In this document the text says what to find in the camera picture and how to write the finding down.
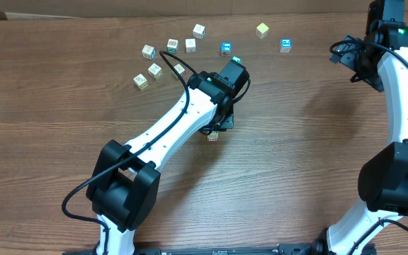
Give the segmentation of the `wooden block blue front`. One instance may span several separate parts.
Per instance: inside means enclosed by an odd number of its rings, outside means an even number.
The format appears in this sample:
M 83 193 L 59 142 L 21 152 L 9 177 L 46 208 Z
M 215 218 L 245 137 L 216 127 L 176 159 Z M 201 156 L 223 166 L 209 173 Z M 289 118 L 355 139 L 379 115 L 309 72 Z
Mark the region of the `wooden block blue front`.
M 208 135 L 209 139 L 217 139 L 218 138 L 218 131 L 213 131 Z

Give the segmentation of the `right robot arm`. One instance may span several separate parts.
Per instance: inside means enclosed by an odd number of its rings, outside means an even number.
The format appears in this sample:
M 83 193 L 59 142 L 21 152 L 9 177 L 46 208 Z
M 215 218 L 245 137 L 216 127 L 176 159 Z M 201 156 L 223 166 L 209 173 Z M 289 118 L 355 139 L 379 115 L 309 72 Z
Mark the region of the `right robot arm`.
M 345 37 L 330 47 L 331 60 L 385 95 L 387 146 L 358 176 L 358 200 L 305 248 L 306 254 L 374 254 L 373 238 L 408 216 L 408 25 L 402 0 L 375 0 L 364 38 Z

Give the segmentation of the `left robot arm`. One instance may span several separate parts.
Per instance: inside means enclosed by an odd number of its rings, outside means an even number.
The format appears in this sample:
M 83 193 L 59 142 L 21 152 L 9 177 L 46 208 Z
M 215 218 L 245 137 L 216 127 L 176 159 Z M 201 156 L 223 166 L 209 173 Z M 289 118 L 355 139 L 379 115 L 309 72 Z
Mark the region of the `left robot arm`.
M 168 160 L 195 132 L 233 128 L 233 105 L 248 85 L 248 71 L 234 60 L 219 73 L 194 74 L 179 101 L 150 129 L 125 144 L 111 140 L 103 147 L 86 190 L 103 223 L 94 254 L 134 254 L 135 230 L 156 202 Z

